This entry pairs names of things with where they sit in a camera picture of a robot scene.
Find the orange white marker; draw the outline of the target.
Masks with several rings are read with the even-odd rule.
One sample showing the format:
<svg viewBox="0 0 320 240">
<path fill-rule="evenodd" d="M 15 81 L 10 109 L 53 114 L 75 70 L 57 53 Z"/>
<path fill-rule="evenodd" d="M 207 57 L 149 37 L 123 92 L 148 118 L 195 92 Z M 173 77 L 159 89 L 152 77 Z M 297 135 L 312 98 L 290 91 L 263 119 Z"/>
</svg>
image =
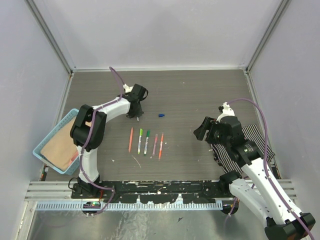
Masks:
<svg viewBox="0 0 320 240">
<path fill-rule="evenodd" d="M 161 138 L 160 138 L 160 145 L 159 145 L 159 152 L 158 152 L 158 160 L 161 160 L 162 157 L 162 151 L 163 151 L 163 143 L 164 143 L 164 133 L 161 133 Z"/>
</svg>

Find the orange slim pen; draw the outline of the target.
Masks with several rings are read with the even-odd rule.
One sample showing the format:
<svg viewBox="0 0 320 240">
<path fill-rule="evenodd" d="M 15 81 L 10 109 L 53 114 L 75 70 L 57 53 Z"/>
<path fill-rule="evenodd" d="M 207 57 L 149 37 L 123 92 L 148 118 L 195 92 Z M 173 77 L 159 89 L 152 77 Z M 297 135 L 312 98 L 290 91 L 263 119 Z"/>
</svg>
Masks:
<svg viewBox="0 0 320 240">
<path fill-rule="evenodd" d="M 132 127 L 130 129 L 129 144 L 128 144 L 128 152 L 129 153 L 131 152 L 131 149 L 132 149 L 133 134 L 134 134 L 134 128 Z"/>
</svg>

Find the white marker green end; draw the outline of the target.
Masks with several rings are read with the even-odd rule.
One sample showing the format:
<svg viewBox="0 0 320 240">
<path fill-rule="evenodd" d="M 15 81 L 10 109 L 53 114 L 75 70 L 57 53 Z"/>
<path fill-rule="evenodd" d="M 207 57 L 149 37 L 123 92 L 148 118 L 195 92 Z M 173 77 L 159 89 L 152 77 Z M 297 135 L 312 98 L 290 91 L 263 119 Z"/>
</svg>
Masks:
<svg viewBox="0 0 320 240">
<path fill-rule="evenodd" d="M 146 156 L 146 155 L 147 155 L 147 152 L 148 152 L 148 143 L 149 143 L 150 133 L 151 133 L 151 130 L 148 129 L 148 130 L 147 130 L 147 133 L 146 133 L 146 139 L 145 139 L 143 156 Z"/>
</svg>

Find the pink highlighter pen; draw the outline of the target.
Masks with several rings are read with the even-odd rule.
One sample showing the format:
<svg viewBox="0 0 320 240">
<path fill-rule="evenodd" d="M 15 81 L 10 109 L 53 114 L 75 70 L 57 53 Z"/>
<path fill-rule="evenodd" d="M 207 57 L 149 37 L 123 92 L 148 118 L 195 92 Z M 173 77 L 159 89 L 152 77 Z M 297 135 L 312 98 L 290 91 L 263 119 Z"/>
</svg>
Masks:
<svg viewBox="0 0 320 240">
<path fill-rule="evenodd" d="M 157 148 L 157 143 L 158 143 L 158 137 L 159 135 L 156 133 L 154 137 L 154 143 L 153 143 L 153 148 L 152 148 L 152 157 L 155 156 L 156 154 L 156 148 Z"/>
</svg>

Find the white marker lime end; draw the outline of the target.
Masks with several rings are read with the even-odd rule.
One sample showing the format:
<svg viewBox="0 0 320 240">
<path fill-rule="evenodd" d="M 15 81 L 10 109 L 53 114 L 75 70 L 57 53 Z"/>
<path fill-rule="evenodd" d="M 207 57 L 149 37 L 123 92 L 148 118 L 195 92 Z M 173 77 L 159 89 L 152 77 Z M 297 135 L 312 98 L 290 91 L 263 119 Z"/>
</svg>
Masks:
<svg viewBox="0 0 320 240">
<path fill-rule="evenodd" d="M 143 129 L 139 129 L 139 136 L 138 136 L 138 147 L 137 147 L 137 154 L 141 153 L 141 144 L 142 144 L 142 136 L 143 136 Z"/>
</svg>

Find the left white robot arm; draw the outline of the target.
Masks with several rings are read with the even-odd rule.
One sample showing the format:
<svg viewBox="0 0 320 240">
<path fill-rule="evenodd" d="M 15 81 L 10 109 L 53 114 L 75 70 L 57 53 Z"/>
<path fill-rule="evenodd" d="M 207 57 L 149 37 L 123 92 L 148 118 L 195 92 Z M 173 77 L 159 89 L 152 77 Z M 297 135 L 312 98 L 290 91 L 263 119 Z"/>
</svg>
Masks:
<svg viewBox="0 0 320 240">
<path fill-rule="evenodd" d="M 96 106 L 84 104 L 80 107 L 70 130 L 70 137 L 76 146 L 79 157 L 79 174 L 75 190 L 80 190 L 88 198 L 95 198 L 101 190 L 112 190 L 110 187 L 100 186 L 98 171 L 98 147 L 105 135 L 106 124 L 121 116 L 139 118 L 144 112 L 141 102 L 149 91 L 139 85 L 123 85 L 123 90 L 115 99 Z"/>
</svg>

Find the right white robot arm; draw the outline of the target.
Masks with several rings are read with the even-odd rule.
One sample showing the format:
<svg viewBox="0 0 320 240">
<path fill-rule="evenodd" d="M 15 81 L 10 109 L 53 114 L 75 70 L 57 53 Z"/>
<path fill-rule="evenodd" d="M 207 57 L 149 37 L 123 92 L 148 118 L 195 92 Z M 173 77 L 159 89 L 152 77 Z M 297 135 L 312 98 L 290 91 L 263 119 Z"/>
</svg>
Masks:
<svg viewBox="0 0 320 240">
<path fill-rule="evenodd" d="M 207 116 L 193 133 L 199 141 L 222 145 L 230 159 L 254 183 L 256 188 L 252 189 L 235 170 L 219 178 L 221 194 L 244 203 L 261 220 L 269 240 L 301 240 L 311 234 L 315 218 L 309 212 L 303 213 L 289 198 L 264 163 L 257 144 L 245 138 L 237 117 Z"/>
</svg>

